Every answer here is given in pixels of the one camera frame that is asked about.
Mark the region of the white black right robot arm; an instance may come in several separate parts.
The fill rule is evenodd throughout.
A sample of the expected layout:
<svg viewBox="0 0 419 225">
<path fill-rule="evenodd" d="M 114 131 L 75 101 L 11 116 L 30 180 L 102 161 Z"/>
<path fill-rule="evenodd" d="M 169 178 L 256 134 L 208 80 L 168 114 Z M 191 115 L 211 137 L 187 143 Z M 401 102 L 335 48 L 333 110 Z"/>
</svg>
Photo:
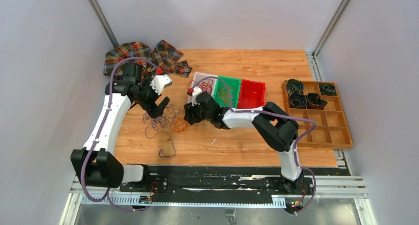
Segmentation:
<svg viewBox="0 0 419 225">
<path fill-rule="evenodd" d="M 217 129 L 255 129 L 281 162 L 279 186 L 294 194 L 302 188 L 303 172 L 296 149 L 298 123 L 273 102 L 253 109 L 221 107 L 208 93 L 198 94 L 184 105 L 184 120 L 190 125 L 209 121 Z"/>
</svg>

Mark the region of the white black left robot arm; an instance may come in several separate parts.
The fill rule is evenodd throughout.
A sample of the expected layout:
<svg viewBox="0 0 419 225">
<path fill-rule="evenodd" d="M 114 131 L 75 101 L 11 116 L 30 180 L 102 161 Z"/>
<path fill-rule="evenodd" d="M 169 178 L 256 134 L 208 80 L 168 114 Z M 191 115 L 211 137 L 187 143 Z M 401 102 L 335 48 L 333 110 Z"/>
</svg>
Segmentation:
<svg viewBox="0 0 419 225">
<path fill-rule="evenodd" d="M 170 99 L 165 97 L 160 104 L 156 101 L 172 85 L 172 79 L 160 69 L 147 75 L 145 68 L 134 62 L 120 66 L 122 74 L 112 73 L 105 88 L 104 105 L 90 137 L 82 149 L 73 150 L 70 160 L 83 186 L 117 188 L 132 182 L 138 191 L 145 192 L 151 187 L 147 166 L 119 162 L 114 156 L 116 139 L 134 104 L 152 118 L 163 115 Z"/>
</svg>

